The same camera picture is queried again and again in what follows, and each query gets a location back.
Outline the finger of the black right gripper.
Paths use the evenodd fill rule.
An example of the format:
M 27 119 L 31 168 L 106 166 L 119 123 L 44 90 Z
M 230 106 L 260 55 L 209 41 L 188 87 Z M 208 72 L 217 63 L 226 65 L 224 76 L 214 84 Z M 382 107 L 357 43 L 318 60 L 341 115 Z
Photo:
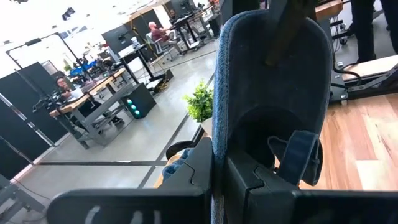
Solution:
M 316 0 L 271 1 L 270 19 L 276 22 L 267 52 L 266 65 L 276 65 L 286 53 L 306 18 L 317 20 Z

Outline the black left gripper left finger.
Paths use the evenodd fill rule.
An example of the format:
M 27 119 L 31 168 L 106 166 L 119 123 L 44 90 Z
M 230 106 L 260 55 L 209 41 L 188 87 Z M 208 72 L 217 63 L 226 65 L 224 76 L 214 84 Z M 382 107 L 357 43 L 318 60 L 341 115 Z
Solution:
M 56 196 L 53 224 L 209 223 L 212 142 L 203 138 L 156 189 L 76 189 Z

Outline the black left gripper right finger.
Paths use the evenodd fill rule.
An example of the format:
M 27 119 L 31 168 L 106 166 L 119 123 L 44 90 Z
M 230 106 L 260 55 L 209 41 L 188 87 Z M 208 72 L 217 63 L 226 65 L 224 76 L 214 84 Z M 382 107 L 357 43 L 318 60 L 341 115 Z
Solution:
M 301 190 L 243 151 L 224 174 L 228 223 L 397 223 L 397 192 Z

